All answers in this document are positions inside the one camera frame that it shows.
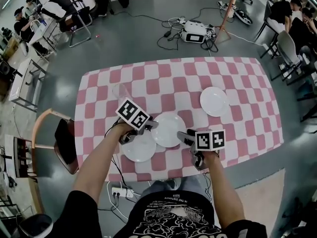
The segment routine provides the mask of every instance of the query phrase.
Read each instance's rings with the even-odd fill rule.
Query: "gray floor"
[[[217,1],[219,0],[130,0],[127,11],[133,15],[145,14],[162,20],[182,15],[190,19],[198,16],[203,7],[216,8]],[[254,0],[252,6],[239,1],[237,5],[249,13],[254,24],[247,26],[235,19],[233,23],[227,24],[227,30],[247,40],[253,40],[263,22],[264,5],[258,0]],[[115,12],[122,11],[118,3],[114,3],[113,8]],[[203,10],[200,20],[213,25],[220,25],[222,22],[218,9]],[[61,41],[57,56],[51,58],[49,74],[43,83],[38,115],[48,108],[53,108],[73,117],[80,79],[87,71],[138,61],[209,55],[199,45],[181,41],[178,51],[159,48],[156,41],[166,29],[161,27],[160,22],[148,18],[131,18],[126,14],[109,15],[107,18],[95,20],[89,29],[92,39],[75,48],[71,49],[66,42]],[[258,43],[269,43],[271,38],[272,33],[266,30]],[[175,43],[165,45],[173,47]],[[232,37],[231,41],[218,44],[218,48],[219,52],[212,54],[213,56],[257,58],[267,74],[277,73],[278,59],[271,60],[269,56],[260,59],[260,54],[264,51],[261,46]],[[294,197],[299,196],[303,201],[307,201],[316,188],[317,171],[313,166],[316,166],[317,161],[317,136],[308,133],[314,131],[314,126],[299,122],[300,116],[307,111],[307,103],[312,103],[296,101],[297,86],[287,87],[280,79],[274,81],[272,86],[279,105],[285,143],[267,154],[227,168],[226,174],[237,188],[265,178],[282,168],[286,169],[283,201],[275,225],[278,231],[283,223],[281,215],[292,205]],[[46,120],[37,142],[53,144],[55,127],[54,118]],[[75,176],[68,174],[52,151],[37,151],[37,159],[42,201],[46,213],[56,219],[62,211]],[[148,186],[145,182],[131,185],[137,193],[141,193]],[[99,206],[109,208],[105,187]],[[123,213],[129,214],[132,207],[131,202],[121,200],[120,209]],[[104,236],[113,236],[122,227],[122,223],[109,212],[100,212],[99,217]],[[278,237],[278,232],[274,233],[274,237]]]

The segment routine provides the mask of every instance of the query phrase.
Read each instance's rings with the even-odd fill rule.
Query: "white plate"
[[[228,97],[218,87],[208,87],[200,95],[203,110],[212,117],[220,117],[229,108]]]
[[[143,135],[136,136],[131,143],[121,146],[122,151],[128,159],[134,162],[145,162],[152,158],[157,144],[148,130]]]
[[[172,112],[160,114],[154,121],[158,127],[151,130],[152,137],[157,144],[163,147],[174,147],[181,141],[177,138],[177,132],[186,131],[185,122],[181,117]]]

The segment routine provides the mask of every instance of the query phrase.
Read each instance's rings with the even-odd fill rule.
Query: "checkered tablecloth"
[[[133,101],[156,117],[174,112],[187,128],[226,130],[224,167],[264,154],[283,143],[281,119],[274,92],[260,63],[253,58],[184,58],[120,65],[86,73],[81,80],[75,112],[75,144],[79,166],[116,121],[118,100],[112,87],[123,83]],[[203,89],[224,90],[230,109],[208,116],[200,105]],[[126,181],[146,181],[198,174],[189,147],[157,146],[154,156],[134,163],[118,147],[114,158]],[[106,180],[120,181],[111,164]]]

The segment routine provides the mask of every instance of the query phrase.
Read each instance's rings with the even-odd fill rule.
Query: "power strip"
[[[122,196],[122,197],[127,196],[127,197],[132,198],[132,197],[133,197],[134,190],[132,190],[132,189],[125,189],[125,188],[112,187],[112,194],[114,194],[114,193],[116,193],[116,194],[119,193],[119,195]]]

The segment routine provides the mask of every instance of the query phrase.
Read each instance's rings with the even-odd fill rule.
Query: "black and white marker cube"
[[[197,151],[216,151],[225,148],[225,130],[196,131]]]
[[[140,130],[150,118],[143,109],[129,98],[126,98],[119,106],[116,114],[136,130]]]

